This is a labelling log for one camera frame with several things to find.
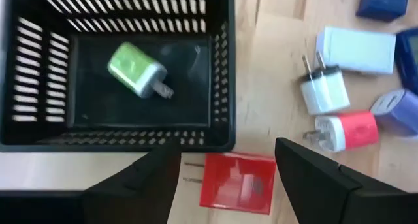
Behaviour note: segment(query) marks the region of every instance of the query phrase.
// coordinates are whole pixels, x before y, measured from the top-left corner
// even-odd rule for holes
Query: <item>black plastic basket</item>
[[[5,17],[3,151],[233,148],[234,0],[7,0]],[[125,41],[164,64],[173,99],[108,73]]]

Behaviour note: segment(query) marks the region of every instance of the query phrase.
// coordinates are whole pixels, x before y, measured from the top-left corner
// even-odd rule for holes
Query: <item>red square card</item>
[[[200,206],[269,214],[275,171],[273,158],[207,154]]]

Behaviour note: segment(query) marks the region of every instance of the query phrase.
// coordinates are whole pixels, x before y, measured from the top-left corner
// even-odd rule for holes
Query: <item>wooden table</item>
[[[418,0],[408,13],[386,24],[355,17],[359,0],[236,0],[237,143],[235,151],[273,156],[284,136],[306,145],[313,129],[297,78],[302,54],[314,59],[315,38],[326,25],[397,32],[418,25]],[[400,87],[397,74],[369,77],[344,73],[351,108],[366,110],[376,97]],[[0,189],[85,189],[141,157],[140,153],[0,154]],[[379,144],[327,155],[340,163],[406,191],[418,191],[418,143],[383,133]],[[203,164],[204,155],[185,154],[183,162]],[[199,207],[203,168],[182,165],[170,224],[297,223],[279,174],[269,216]]]

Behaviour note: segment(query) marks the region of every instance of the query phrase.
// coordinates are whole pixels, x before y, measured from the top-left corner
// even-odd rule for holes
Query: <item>wooden surface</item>
[[[385,24],[354,16],[359,0],[236,0],[237,143],[235,151],[273,155],[284,136],[306,145],[313,129],[296,79],[304,74],[302,54],[314,58],[315,37],[326,25],[397,32],[418,25],[418,0],[408,13]],[[350,110],[366,110],[376,97],[400,87],[398,75],[366,77],[344,73]],[[0,189],[85,189],[141,157],[140,153],[0,154]],[[351,168],[406,191],[418,191],[418,143],[382,134],[381,142],[352,152],[327,155]],[[204,155],[183,161],[203,164]],[[297,223],[276,174],[269,216],[199,207],[203,169],[182,165],[170,224]]]

